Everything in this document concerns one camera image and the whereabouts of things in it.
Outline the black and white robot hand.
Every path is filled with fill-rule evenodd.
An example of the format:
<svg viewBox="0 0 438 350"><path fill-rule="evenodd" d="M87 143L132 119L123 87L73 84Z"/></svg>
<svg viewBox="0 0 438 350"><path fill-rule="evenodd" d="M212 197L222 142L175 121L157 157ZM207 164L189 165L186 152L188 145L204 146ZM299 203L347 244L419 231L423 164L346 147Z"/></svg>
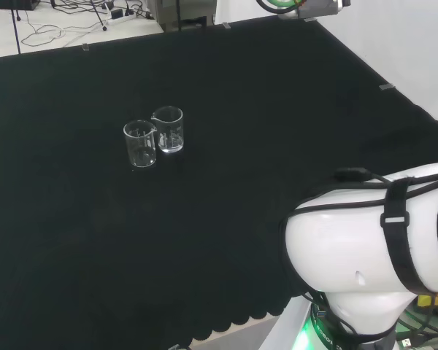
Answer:
<svg viewBox="0 0 438 350"><path fill-rule="evenodd" d="M337 15L350 5L351 0L307 0L299 6L297 15L301 19Z"/></svg>

